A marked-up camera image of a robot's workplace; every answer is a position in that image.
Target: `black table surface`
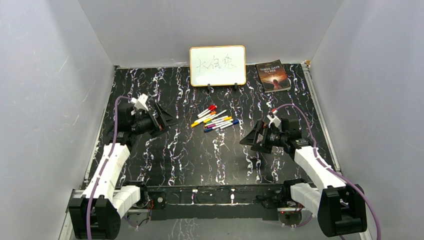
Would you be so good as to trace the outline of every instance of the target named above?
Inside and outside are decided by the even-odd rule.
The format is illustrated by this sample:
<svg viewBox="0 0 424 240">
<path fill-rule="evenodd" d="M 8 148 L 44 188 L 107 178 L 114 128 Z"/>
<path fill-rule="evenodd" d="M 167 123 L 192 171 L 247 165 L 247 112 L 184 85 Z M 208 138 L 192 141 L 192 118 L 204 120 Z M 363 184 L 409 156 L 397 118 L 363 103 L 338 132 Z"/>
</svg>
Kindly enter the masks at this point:
<svg viewBox="0 0 424 240">
<path fill-rule="evenodd" d="M 190 85 L 189 67 L 117 69 L 98 139 L 98 151 L 92 162 L 93 176 L 103 154 L 106 129 L 113 124 L 114 102 L 118 96 L 137 98 L 148 94 L 148 103 L 157 101 L 168 113 L 178 118 L 178 125 L 156 138 L 145 133 L 138 137 L 125 162 L 117 186 L 124 181 L 144 181 L 148 186 L 247 185 L 282 183 L 307 178 L 306 173 L 282 148 L 271 154 L 250 150 L 239 141 L 257 120 L 282 104 L 295 104 L 306 114 L 318 152 L 333 166 L 313 99 L 302 66 L 284 64 L 291 89 L 265 93 L 254 65 L 246 66 L 245 85 L 233 87 Z M 240 124 L 222 131 L 204 133 L 203 125 L 191 128 L 197 115 L 208 106 L 217 105 L 217 113 L 239 119 Z M 278 111 L 279 117 L 299 119 L 303 137 L 308 137 L 306 122 L 291 106 Z"/>
</svg>

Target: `whiteboard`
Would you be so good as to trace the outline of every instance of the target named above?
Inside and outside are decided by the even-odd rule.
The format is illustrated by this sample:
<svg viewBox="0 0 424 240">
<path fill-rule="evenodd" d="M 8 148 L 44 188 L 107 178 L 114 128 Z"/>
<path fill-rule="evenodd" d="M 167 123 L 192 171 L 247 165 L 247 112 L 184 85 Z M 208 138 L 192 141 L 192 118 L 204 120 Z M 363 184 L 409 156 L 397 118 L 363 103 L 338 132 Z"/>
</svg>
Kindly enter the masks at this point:
<svg viewBox="0 0 424 240">
<path fill-rule="evenodd" d="M 190 48 L 189 52 L 193 87 L 246 83 L 244 46 L 198 46 Z"/>
</svg>

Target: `gray wall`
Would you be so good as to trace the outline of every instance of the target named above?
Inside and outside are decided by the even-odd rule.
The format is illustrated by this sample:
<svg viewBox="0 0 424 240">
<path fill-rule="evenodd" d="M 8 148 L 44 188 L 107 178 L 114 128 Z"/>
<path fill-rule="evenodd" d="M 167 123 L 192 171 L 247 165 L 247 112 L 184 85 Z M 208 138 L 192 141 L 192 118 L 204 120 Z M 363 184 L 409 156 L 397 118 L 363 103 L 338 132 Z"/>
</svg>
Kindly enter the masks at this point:
<svg viewBox="0 0 424 240">
<path fill-rule="evenodd" d="M 383 239 L 423 239 L 423 56 L 424 1 L 347 0 L 311 63 L 341 169 Z"/>
<path fill-rule="evenodd" d="M 195 46 L 244 45 L 248 63 L 310 60 L 342 0 L 79 0 L 114 65 L 189 65 Z"/>
<path fill-rule="evenodd" d="M 1 1 L 0 36 L 1 239 L 54 240 L 114 68 L 77 0 Z"/>
</svg>

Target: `marker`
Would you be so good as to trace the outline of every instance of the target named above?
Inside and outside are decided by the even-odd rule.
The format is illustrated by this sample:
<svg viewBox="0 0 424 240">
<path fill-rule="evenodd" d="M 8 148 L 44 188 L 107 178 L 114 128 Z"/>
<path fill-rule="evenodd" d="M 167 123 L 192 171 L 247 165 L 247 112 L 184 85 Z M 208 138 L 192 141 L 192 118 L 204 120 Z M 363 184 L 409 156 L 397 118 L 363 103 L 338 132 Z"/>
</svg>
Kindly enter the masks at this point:
<svg viewBox="0 0 424 240">
<path fill-rule="evenodd" d="M 238 119 L 236 119 L 236 120 L 234 120 L 233 122 L 228 123 L 227 125 L 221 126 L 219 129 L 220 129 L 220 130 L 223 130 L 223 129 L 225 129 L 225 128 L 228 128 L 229 126 L 236 125 L 236 124 L 238 124 L 238 123 L 239 123 L 239 120 L 238 120 Z"/>
<path fill-rule="evenodd" d="M 208 119 L 204 120 L 204 121 L 203 121 L 203 123 L 205 124 L 205 123 L 207 123 L 207 122 L 211 121 L 212 119 L 217 118 L 218 116 L 220 116 L 220 115 L 224 114 L 226 111 L 227 111 L 227 110 L 224 110 L 224 111 L 222 111 L 222 112 L 220 112 L 220 113 L 218 113 L 218 114 L 216 114 L 216 115 L 212 116 L 211 118 L 208 118 Z"/>
<path fill-rule="evenodd" d="M 214 122 L 214 123 L 209 123 L 209 124 L 207 124 L 205 127 L 206 127 L 206 128 L 213 128 L 213 127 L 215 127 L 216 125 L 219 125 L 219 124 L 221 124 L 222 122 L 226 122 L 226 121 L 231 120 L 231 119 L 233 119 L 233 117 L 232 117 L 232 116 L 229 116 L 229 117 L 226 117 L 226 118 L 221 119 L 221 120 L 219 120 L 219 121 L 216 121 L 216 122 Z"/>
<path fill-rule="evenodd" d="M 216 111 L 213 111 L 213 112 L 211 112 L 210 114 L 208 114 L 208 115 L 206 115 L 206 116 L 204 116 L 204 117 L 202 117 L 202 118 L 200 118 L 200 119 L 197 119 L 196 121 L 194 121 L 194 123 L 191 125 L 191 127 L 192 128 L 194 128 L 194 127 L 196 127 L 197 125 L 199 125 L 203 120 L 205 120 L 206 118 L 210 118 L 211 116 L 213 116 L 213 115 L 215 115 L 217 112 Z"/>
<path fill-rule="evenodd" d="M 228 118 L 228 115 L 225 115 L 225 116 L 222 116 L 222 117 L 218 117 L 217 119 L 214 119 L 214 120 L 212 120 L 212 121 L 209 121 L 209 122 L 207 122 L 206 124 L 205 124 L 205 127 L 206 127 L 206 125 L 208 125 L 208 124 L 216 124 L 216 123 L 218 123 L 218 122 L 222 122 L 224 119 L 226 119 L 226 118 Z"/>
<path fill-rule="evenodd" d="M 198 118 L 201 118 L 203 116 L 205 116 L 206 114 L 212 112 L 213 110 L 217 109 L 217 106 L 215 105 L 210 105 L 206 110 L 202 111 L 201 113 L 199 113 L 197 115 Z"/>
<path fill-rule="evenodd" d="M 205 116 L 202 116 L 201 118 L 197 119 L 197 120 L 196 120 L 196 121 L 194 121 L 194 122 L 195 122 L 195 123 L 201 123 L 201 122 L 203 122 L 205 119 L 211 118 L 211 117 L 212 117 L 212 115 L 215 115 L 215 114 L 217 114 L 217 112 L 216 112 L 216 111 L 213 111 L 213 112 L 211 112 L 211 113 L 206 114 Z"/>
<path fill-rule="evenodd" d="M 222 126 L 225 126 L 225 125 L 227 125 L 227 124 L 231 123 L 233 120 L 234 120 L 234 119 L 231 119 L 231 120 L 229 120 L 229 121 L 225 121 L 225 122 L 218 123 L 216 126 L 213 126 L 213 127 L 210 127 L 210 128 L 206 128 L 205 130 L 203 130 L 203 132 L 205 132 L 205 133 L 209 133 L 209 132 L 210 132 L 210 131 L 212 131 L 212 130 L 219 129 L 219 128 L 220 128 L 220 127 L 222 127 Z"/>
</svg>

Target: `book cover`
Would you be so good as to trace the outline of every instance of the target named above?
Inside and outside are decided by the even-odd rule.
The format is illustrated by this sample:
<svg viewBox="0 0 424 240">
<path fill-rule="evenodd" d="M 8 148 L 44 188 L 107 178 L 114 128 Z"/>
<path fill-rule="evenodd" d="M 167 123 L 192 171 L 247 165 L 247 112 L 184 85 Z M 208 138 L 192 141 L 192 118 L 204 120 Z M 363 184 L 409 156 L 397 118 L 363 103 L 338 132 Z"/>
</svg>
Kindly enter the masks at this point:
<svg viewBox="0 0 424 240">
<path fill-rule="evenodd" d="M 265 93 L 289 90 L 292 86 L 280 60 L 256 64 Z"/>
</svg>

